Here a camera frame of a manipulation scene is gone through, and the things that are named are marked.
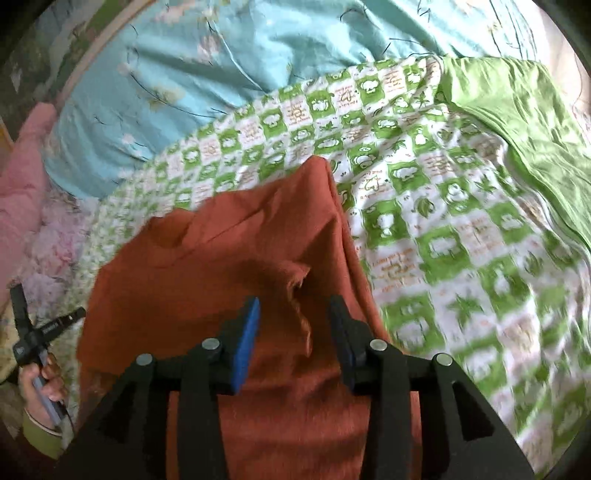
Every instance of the metal bolt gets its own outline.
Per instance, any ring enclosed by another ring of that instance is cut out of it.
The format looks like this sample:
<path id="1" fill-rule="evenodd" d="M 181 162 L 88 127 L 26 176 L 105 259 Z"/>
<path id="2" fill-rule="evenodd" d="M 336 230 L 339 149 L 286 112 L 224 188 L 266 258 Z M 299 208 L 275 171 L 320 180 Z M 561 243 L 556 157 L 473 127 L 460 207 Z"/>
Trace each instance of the metal bolt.
<path id="1" fill-rule="evenodd" d="M 217 338 L 206 338 L 201 342 L 201 347 L 204 350 L 217 350 L 220 346 L 220 341 Z"/>
<path id="2" fill-rule="evenodd" d="M 444 367 L 449 367 L 453 363 L 453 358 L 446 353 L 438 353 L 435 360 L 439 365 L 443 365 Z"/>
<path id="3" fill-rule="evenodd" d="M 141 355 L 138 355 L 138 357 L 135 359 L 135 363 L 137 363 L 141 367 L 145 367 L 146 365 L 151 364 L 152 360 L 154 360 L 154 357 L 152 355 L 150 355 L 149 353 L 142 353 Z"/>
<path id="4" fill-rule="evenodd" d="M 374 338 L 370 343 L 369 346 L 372 350 L 376 350 L 377 352 L 383 352 L 388 348 L 388 344 L 379 338 Z"/>

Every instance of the human hand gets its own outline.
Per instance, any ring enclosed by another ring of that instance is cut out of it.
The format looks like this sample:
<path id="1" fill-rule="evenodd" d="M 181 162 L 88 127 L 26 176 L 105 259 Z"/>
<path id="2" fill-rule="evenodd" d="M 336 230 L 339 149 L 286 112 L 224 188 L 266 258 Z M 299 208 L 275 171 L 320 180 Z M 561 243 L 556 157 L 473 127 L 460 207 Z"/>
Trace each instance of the human hand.
<path id="1" fill-rule="evenodd" d="M 50 353 L 47 357 L 47 365 L 41 370 L 41 375 L 47 380 L 47 383 L 41 389 L 41 394 L 52 401 L 64 400 L 67 397 L 64 379 L 60 374 L 61 369 L 57 364 L 56 357 Z M 25 408 L 34 420 L 48 429 L 53 429 L 54 424 L 33 386 L 33 379 L 38 376 L 39 366 L 37 364 L 30 364 L 21 368 L 18 380 L 21 384 L 22 396 L 25 399 Z"/>

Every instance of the green blanket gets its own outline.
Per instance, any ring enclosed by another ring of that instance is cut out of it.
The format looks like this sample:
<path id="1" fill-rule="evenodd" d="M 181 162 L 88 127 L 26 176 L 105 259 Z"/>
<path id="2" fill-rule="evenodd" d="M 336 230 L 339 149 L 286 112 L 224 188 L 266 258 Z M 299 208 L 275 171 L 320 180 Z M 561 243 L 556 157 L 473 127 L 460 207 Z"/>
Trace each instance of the green blanket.
<path id="1" fill-rule="evenodd" d="M 106 198 L 64 311 L 150 216 L 323 156 L 392 341 L 451 353 L 542 475 L 591 407 L 583 153 L 534 63 L 410 57 L 306 80 L 180 140 Z M 74 387 L 77 335 L 56 345 Z"/>

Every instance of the blue foam pad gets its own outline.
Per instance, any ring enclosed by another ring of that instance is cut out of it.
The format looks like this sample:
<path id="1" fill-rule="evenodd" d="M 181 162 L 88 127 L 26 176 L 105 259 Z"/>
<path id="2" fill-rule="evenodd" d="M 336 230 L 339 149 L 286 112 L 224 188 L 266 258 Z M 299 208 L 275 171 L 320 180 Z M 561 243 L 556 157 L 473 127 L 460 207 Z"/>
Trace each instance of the blue foam pad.
<path id="1" fill-rule="evenodd" d="M 248 365 L 251 361 L 252 349 L 255 345 L 255 337 L 261 317 L 261 302 L 257 297 L 247 300 L 246 307 L 244 329 L 236 347 L 232 364 L 232 389 L 234 393 L 241 389 L 248 375 Z"/>

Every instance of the black clamp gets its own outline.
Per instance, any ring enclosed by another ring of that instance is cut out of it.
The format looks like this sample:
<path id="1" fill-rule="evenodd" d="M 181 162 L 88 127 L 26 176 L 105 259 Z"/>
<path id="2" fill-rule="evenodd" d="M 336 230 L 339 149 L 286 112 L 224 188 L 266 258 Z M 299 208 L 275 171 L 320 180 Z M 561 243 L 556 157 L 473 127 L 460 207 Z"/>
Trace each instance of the black clamp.
<path id="1" fill-rule="evenodd" d="M 168 397 L 179 391 L 180 480 L 228 480 L 217 395 L 235 395 L 248 374 L 260 317 L 256 297 L 186 355 L 139 355 L 99 403 L 54 469 L 59 480 L 164 480 Z"/>
<path id="2" fill-rule="evenodd" d="M 17 328 L 19 340 L 12 347 L 14 358 L 19 367 L 36 363 L 39 368 L 47 365 L 47 349 L 49 343 L 61 335 L 64 330 L 86 316 L 86 310 L 82 307 L 76 309 L 69 315 L 58 317 L 50 322 L 44 323 L 38 328 L 33 328 L 27 309 L 27 299 L 18 284 L 10 289 L 10 298 L 12 301 L 12 311 L 14 312 L 14 325 Z M 33 386 L 39 393 L 47 383 L 42 375 L 33 379 Z M 54 426 L 66 417 L 67 410 L 63 402 L 54 402 L 39 393 L 39 399 L 43 404 L 47 414 L 51 418 Z"/>
<path id="3" fill-rule="evenodd" d="M 410 392 L 416 391 L 421 478 L 534 480 L 509 430 L 450 355 L 425 360 L 402 354 L 352 319 L 340 296 L 330 299 L 329 317 L 343 382 L 354 394 L 372 397 L 360 479 L 410 478 Z"/>

